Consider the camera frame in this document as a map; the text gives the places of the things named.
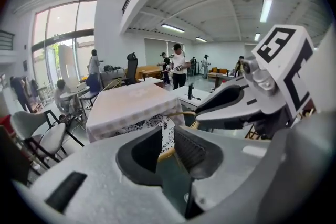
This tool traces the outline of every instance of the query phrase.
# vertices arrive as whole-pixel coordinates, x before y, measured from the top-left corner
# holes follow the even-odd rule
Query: red object
[[[0,118],[0,125],[3,125],[4,128],[6,129],[6,131],[9,133],[9,134],[12,134],[14,132],[12,126],[11,126],[11,117],[10,115],[7,115],[5,116],[4,118]]]

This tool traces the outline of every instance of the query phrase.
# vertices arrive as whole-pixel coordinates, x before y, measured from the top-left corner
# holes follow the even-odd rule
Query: seated person
[[[56,83],[57,88],[54,91],[54,98],[55,98],[55,104],[59,111],[62,114],[69,114],[70,109],[70,101],[74,96],[68,97],[68,98],[61,98],[60,96],[64,93],[70,93],[70,88],[65,84],[65,81],[63,79],[60,79]]]

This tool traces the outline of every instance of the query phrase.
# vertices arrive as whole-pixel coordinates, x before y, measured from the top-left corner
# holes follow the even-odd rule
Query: headrest
[[[128,60],[128,61],[135,61],[136,58],[137,58],[137,57],[135,56],[135,52],[133,52],[133,53],[127,55],[127,60]]]

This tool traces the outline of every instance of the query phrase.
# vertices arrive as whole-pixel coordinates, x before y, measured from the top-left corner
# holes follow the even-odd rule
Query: large window
[[[78,79],[88,75],[96,5],[96,0],[78,1],[36,14],[32,53],[40,87],[55,87],[58,79],[73,79],[74,74]]]

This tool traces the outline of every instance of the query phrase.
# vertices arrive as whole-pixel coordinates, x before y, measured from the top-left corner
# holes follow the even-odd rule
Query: blue chair
[[[99,74],[98,73],[90,74],[89,77],[86,79],[85,83],[87,86],[90,87],[90,90],[89,92],[83,94],[83,96],[79,98],[79,101],[81,102],[82,106],[83,106],[82,101],[89,101],[91,107],[93,107],[92,99],[96,98],[99,92],[101,91]]]

